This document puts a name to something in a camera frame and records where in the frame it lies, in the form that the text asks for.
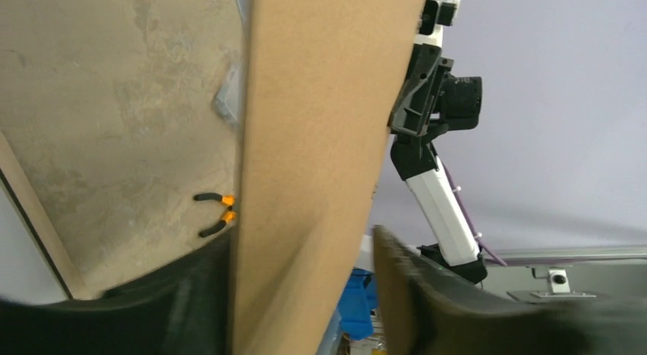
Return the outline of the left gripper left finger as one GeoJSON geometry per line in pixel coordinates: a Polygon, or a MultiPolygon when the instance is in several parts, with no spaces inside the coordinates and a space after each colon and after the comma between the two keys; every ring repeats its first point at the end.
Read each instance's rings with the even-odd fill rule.
{"type": "Polygon", "coordinates": [[[229,229],[98,299],[1,300],[3,354],[226,354],[229,229]]]}

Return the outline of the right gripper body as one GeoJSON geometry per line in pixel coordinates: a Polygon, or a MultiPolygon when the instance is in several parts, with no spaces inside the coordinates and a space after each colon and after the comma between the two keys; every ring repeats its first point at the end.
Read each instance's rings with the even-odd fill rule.
{"type": "Polygon", "coordinates": [[[388,126],[392,134],[422,137],[430,127],[451,131],[478,126],[483,98],[480,76],[454,76],[454,60],[442,49],[416,44],[405,80],[396,98],[388,126]]]}

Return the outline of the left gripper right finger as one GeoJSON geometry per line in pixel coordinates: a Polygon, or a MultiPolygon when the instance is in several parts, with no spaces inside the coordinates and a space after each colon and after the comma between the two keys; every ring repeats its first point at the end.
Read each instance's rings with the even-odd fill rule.
{"type": "Polygon", "coordinates": [[[491,294],[376,225],[378,304],[390,354],[644,354],[643,299],[526,304],[491,294]]]}

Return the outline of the brown cardboard backing board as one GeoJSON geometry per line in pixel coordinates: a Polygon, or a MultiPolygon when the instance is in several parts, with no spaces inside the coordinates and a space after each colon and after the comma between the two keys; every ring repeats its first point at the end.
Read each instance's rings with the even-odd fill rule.
{"type": "Polygon", "coordinates": [[[317,351],[425,0],[251,0],[232,351],[317,351]]]}

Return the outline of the black wooden picture frame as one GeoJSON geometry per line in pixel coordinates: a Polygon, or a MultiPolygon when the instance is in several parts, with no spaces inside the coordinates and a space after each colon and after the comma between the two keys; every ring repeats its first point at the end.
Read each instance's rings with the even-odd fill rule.
{"type": "Polygon", "coordinates": [[[93,294],[73,264],[4,136],[1,136],[1,181],[65,296],[69,299],[91,299],[93,294]]]}

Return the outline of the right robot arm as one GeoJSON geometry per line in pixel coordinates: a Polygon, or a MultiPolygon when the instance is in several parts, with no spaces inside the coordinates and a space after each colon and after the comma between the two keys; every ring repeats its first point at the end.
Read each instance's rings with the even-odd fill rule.
{"type": "Polygon", "coordinates": [[[478,126],[482,78],[454,76],[452,67],[440,47],[414,45],[388,121],[394,135],[390,157],[437,240],[421,246],[421,254],[477,284],[487,276],[481,246],[433,141],[478,126]]]}

